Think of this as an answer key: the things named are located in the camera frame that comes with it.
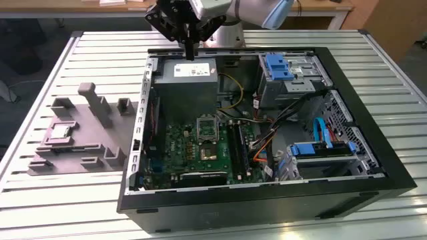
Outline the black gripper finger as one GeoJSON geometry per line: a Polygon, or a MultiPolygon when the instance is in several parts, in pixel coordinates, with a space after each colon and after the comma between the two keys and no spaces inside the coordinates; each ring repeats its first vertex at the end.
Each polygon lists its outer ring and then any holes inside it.
{"type": "Polygon", "coordinates": [[[202,21],[192,22],[190,24],[190,59],[194,60],[198,55],[196,48],[199,47],[200,42],[206,42],[219,27],[227,20],[226,15],[220,15],[215,18],[207,20],[206,23],[202,21]]]}
{"type": "Polygon", "coordinates": [[[148,9],[144,19],[171,42],[176,41],[180,44],[180,47],[184,49],[186,59],[191,61],[192,45],[188,44],[184,26],[171,21],[159,6],[152,6],[148,9]]]}

